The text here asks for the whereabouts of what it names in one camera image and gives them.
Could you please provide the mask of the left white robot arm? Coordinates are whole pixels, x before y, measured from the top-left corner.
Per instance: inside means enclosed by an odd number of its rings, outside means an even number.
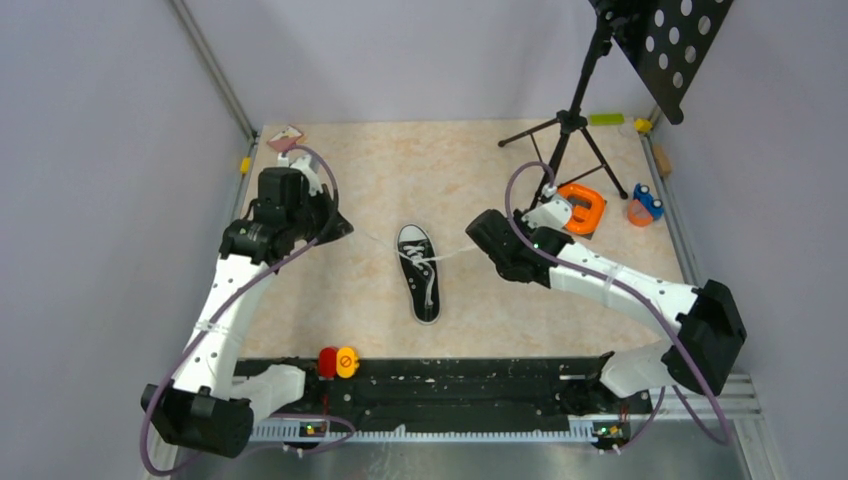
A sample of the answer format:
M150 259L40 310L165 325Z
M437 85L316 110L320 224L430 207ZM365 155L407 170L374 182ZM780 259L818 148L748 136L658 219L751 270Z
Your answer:
M235 458L281 407L302 414L317 407L321 388L297 366L272 365L241 383L234 376L274 275L312 247L352 233L338 207L336 181L323 183L310 165L261 171L251 215L223 233L213 285L180 360L141 395L144 434L154 429L171 445Z

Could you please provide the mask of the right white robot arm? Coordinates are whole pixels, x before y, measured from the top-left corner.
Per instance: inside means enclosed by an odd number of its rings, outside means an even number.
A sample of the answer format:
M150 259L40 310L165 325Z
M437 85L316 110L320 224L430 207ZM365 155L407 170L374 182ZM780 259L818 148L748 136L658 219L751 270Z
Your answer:
M577 294L656 329L659 341L604 361L586 385L594 409L612 412L628 396L665 386L722 393L747 339L723 283L655 278L594 253L562 230L526 227L494 209L478 215L466 233L501 278Z

